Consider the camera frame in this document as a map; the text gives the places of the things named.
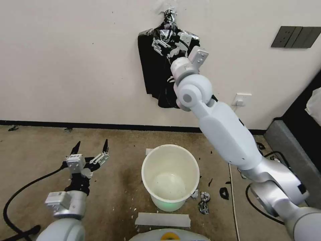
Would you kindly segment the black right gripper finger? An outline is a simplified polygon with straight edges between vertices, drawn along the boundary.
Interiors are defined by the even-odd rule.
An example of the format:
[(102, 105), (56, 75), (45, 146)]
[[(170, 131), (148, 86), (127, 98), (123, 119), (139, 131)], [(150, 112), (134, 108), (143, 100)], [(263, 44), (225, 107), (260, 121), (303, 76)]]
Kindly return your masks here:
[(158, 39), (156, 41), (156, 46), (159, 48), (174, 49), (177, 47), (178, 42), (179, 42), (179, 35), (172, 35), (165, 39)]
[(172, 49), (171, 48), (168, 48), (168, 49), (159, 48), (156, 46), (156, 41), (157, 40), (153, 40), (152, 45), (151, 45), (153, 47), (154, 51), (156, 51), (161, 56), (167, 57), (167, 59), (171, 59), (172, 58)]

